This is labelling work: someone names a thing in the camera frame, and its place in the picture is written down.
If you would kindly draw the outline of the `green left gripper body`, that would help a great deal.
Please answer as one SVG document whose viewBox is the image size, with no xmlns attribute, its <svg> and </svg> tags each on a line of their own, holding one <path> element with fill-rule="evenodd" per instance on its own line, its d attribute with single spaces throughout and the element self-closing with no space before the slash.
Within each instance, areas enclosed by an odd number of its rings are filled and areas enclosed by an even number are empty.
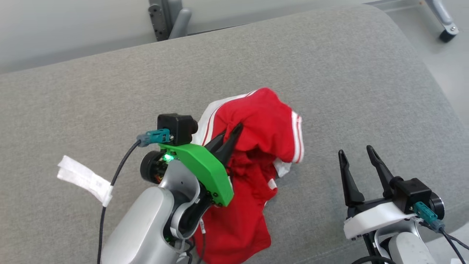
<svg viewBox="0 0 469 264">
<path fill-rule="evenodd" d="M 154 184 L 168 178 L 169 164 L 184 165 L 211 195 L 217 206 L 228 206 L 233 199 L 233 187 L 223 164 L 206 147 L 195 144 L 173 146 L 159 144 L 159 151 L 149 152 L 141 162 L 140 174 Z"/>
</svg>

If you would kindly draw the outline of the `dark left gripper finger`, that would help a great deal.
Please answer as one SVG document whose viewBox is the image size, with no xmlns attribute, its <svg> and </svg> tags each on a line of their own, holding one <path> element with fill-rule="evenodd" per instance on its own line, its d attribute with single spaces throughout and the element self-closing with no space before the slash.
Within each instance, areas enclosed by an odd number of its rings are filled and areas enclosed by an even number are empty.
<svg viewBox="0 0 469 264">
<path fill-rule="evenodd" d="M 236 144 L 238 139 L 242 133 L 243 124 L 240 122 L 236 125 L 233 130 L 230 132 L 228 139 L 224 142 L 221 147 L 216 151 L 216 158 L 221 162 L 223 165 L 228 165 L 229 160 L 233 154 L 233 151 L 236 148 Z"/>
<path fill-rule="evenodd" d="M 209 151 L 209 152 L 216 152 L 218 149 L 224 144 L 224 137 L 226 134 L 226 130 L 223 132 L 219 133 L 216 137 L 214 137 L 212 140 L 210 140 L 204 147 Z"/>
</svg>

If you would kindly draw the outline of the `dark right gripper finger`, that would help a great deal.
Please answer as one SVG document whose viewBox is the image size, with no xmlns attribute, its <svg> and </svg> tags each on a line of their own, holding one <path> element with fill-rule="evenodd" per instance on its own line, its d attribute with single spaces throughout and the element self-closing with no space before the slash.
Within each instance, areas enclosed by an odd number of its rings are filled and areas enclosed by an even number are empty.
<svg viewBox="0 0 469 264">
<path fill-rule="evenodd" d="M 350 173 L 350 164 L 345 152 L 339 150 L 339 166 L 341 172 L 342 190 L 346 206 L 357 206 L 365 202 L 363 194 L 358 190 Z"/>
<path fill-rule="evenodd" d="M 401 182 L 401 177 L 394 177 L 384 161 L 380 158 L 372 146 L 367 146 L 367 153 L 371 164 L 375 167 L 383 187 L 384 198 L 394 198 L 395 184 Z"/>
</svg>

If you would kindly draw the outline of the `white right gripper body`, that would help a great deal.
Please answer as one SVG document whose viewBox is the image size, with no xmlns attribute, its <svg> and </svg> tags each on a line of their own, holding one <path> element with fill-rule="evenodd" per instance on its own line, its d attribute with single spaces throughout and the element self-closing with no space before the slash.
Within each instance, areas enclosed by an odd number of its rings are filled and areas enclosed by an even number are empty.
<svg viewBox="0 0 469 264">
<path fill-rule="evenodd" d="M 404 214 L 393 202 L 382 203 L 364 212 L 353 214 L 354 207 L 347 207 L 347 219 L 344 221 L 346 239 L 388 227 L 404 219 L 415 217 L 415 213 Z"/>
</svg>

